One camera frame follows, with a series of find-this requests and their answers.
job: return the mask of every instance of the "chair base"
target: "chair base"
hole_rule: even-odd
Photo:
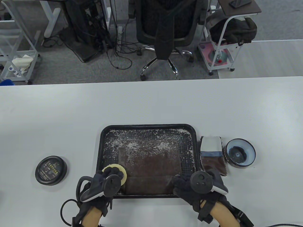
[[[142,50],[149,50],[149,51],[153,51],[155,52],[155,49],[150,47],[150,46],[140,46],[137,49],[137,55],[141,56],[142,55]],[[190,51],[172,51],[172,54],[180,54],[181,56],[186,56],[187,57],[187,61],[188,62],[194,62],[194,56]],[[151,61],[149,61],[142,69],[140,72],[140,79],[141,81],[145,81],[147,80],[147,76],[144,74],[146,72],[146,70],[157,61],[157,57],[155,57],[154,59],[152,59]],[[179,80],[179,73],[177,68],[175,67],[175,65],[172,63],[172,61],[170,59],[167,60],[172,72],[175,75],[176,80]]]

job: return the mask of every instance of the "smartphone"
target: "smartphone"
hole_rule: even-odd
[[[251,0],[234,0],[234,1],[230,2],[229,4],[232,8],[237,9],[237,8],[247,5],[249,3],[251,3]]]

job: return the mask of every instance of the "blue object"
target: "blue object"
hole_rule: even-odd
[[[15,85],[15,84],[10,79],[6,79],[0,83],[0,86],[12,86],[12,85]]]

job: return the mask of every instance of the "yellow sponge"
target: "yellow sponge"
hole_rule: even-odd
[[[125,184],[126,182],[126,178],[127,178],[127,174],[126,174],[126,170],[123,168],[123,166],[119,165],[119,164],[110,164],[106,167],[104,167],[104,169],[102,170],[102,172],[104,172],[104,170],[108,167],[111,167],[111,168],[114,168],[114,167],[117,167],[122,173],[123,173],[123,179],[121,180],[121,186],[123,184]]]

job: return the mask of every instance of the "brown leather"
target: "brown leather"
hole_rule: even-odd
[[[172,194],[171,177],[181,173],[178,143],[167,140],[160,143],[163,148],[154,148],[148,141],[127,145],[118,150],[118,162],[125,167],[126,195]]]
[[[216,169],[221,175],[227,175],[223,157],[201,157],[203,170]]]

